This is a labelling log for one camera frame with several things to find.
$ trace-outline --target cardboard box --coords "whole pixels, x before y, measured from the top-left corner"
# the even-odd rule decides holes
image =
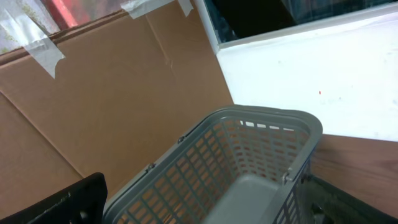
[[[81,179],[3,94],[0,124],[0,219]]]
[[[0,59],[0,91],[76,173],[102,172],[109,196],[232,103],[197,11],[185,17],[176,1],[52,38],[66,56],[56,78],[20,50]]]

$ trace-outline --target gray plastic basket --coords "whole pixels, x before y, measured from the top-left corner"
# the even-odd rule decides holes
[[[250,222],[306,223],[298,180],[321,135],[319,120],[301,111],[215,111],[109,200],[104,223],[200,223],[245,174],[279,186],[261,218]]]

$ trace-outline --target wooden surface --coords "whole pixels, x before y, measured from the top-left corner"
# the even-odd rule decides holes
[[[398,142],[325,135],[313,155],[312,172],[398,218]]]

